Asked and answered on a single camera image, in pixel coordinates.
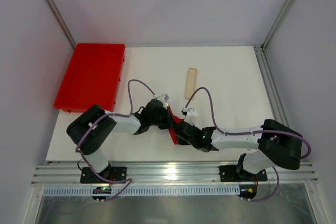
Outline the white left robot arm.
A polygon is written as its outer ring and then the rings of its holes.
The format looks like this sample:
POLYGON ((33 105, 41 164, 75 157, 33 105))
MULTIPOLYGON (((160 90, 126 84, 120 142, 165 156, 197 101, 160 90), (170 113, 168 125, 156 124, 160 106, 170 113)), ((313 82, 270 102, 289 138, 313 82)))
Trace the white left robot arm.
POLYGON ((111 133, 139 135, 156 126, 160 130, 169 130, 173 142, 177 143, 174 127, 181 121, 168 104, 158 99, 152 99, 145 107, 130 115, 112 113, 103 110, 100 105, 93 105, 66 129, 67 135, 76 145, 75 152, 88 164, 81 173, 80 182, 88 184, 120 180, 125 183, 125 176, 114 174, 114 168, 101 148, 111 133))

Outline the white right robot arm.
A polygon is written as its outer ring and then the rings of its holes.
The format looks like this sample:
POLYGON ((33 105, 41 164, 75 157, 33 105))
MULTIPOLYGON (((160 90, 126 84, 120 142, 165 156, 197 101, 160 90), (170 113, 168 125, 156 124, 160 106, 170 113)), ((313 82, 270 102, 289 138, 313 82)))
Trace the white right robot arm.
POLYGON ((300 134, 275 120, 264 120, 242 132, 231 132, 216 127, 197 128, 181 121, 174 128, 178 142, 191 145, 208 153, 226 149, 253 150, 243 153, 236 165, 236 174, 242 181, 252 181, 262 170, 278 166, 288 170, 300 168, 303 138, 300 134))

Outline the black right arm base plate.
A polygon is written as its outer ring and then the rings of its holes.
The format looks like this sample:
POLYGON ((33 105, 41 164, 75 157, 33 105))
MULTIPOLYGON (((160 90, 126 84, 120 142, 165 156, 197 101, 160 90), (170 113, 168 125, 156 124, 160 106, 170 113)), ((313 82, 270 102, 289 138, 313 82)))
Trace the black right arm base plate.
POLYGON ((221 182, 266 182, 268 180, 264 169, 257 174, 252 174, 237 165, 221 165, 218 168, 221 182))

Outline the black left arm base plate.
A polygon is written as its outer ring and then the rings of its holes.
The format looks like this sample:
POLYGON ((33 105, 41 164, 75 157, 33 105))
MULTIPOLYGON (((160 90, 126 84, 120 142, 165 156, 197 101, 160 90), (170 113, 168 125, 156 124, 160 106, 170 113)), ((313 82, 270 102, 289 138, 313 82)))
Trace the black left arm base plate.
MULTIPOLYGON (((120 181, 125 180, 127 176, 127 168, 125 166, 107 167, 100 173, 100 176, 107 180, 120 181)), ((81 184, 98 184, 106 183, 105 180, 98 178, 89 167, 84 167, 80 177, 81 184)))

